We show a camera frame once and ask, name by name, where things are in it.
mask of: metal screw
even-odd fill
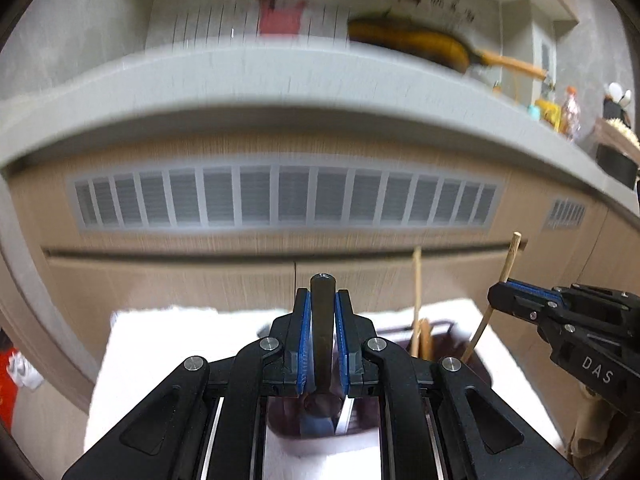
[[[190,372],[200,370],[203,364],[204,364],[204,360],[202,359],[202,357],[199,357],[197,355],[187,357],[184,360],[184,367],[187,368],[187,370]]]
[[[381,337],[372,337],[367,341],[367,346],[374,352],[380,352],[386,348],[386,341]]]
[[[442,367],[449,372],[457,372],[462,368],[462,364],[455,357],[445,357],[442,360]]]
[[[260,340],[260,348],[263,350],[275,350],[280,346],[280,342],[274,337],[265,337]]]

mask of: frying pan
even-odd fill
[[[474,50],[450,32],[393,16],[361,16],[348,21],[351,41],[382,46],[428,59],[461,74],[472,64],[503,66],[536,79],[546,79],[547,70],[513,57]]]

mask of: wooden stick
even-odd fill
[[[500,281],[506,282],[509,279],[509,274],[511,273],[511,267],[513,267],[513,262],[516,259],[516,254],[518,253],[518,247],[520,245],[520,240],[522,239],[522,235],[519,232],[514,232],[513,237],[511,238],[511,243],[509,245],[509,252],[507,252],[507,257],[504,261],[504,265],[502,266],[502,272],[500,273]],[[494,313],[494,309],[491,305],[488,305],[486,310],[484,311],[484,316],[482,316],[482,320],[480,321],[480,325],[476,329],[476,333],[471,338],[469,345],[466,347],[465,353],[462,354],[462,362],[466,363],[469,361],[471,354],[474,352],[476,345],[478,344],[478,340],[484,332],[484,329],[489,324],[489,319],[491,319],[491,314]]]
[[[412,357],[418,357],[418,343],[420,338],[418,333],[420,332],[419,324],[420,320],[420,307],[422,306],[422,248],[416,247],[414,249],[414,271],[415,271],[415,305],[414,305],[414,334],[411,339],[411,355]]]

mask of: plastic bottle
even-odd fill
[[[566,98],[560,115],[560,132],[569,140],[577,140],[580,130],[580,107],[575,99],[575,88],[566,88]]]

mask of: countertop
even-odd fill
[[[526,167],[600,198],[640,228],[635,192],[508,98],[433,63],[344,40],[147,50],[1,102],[0,167],[204,127],[310,125]]]

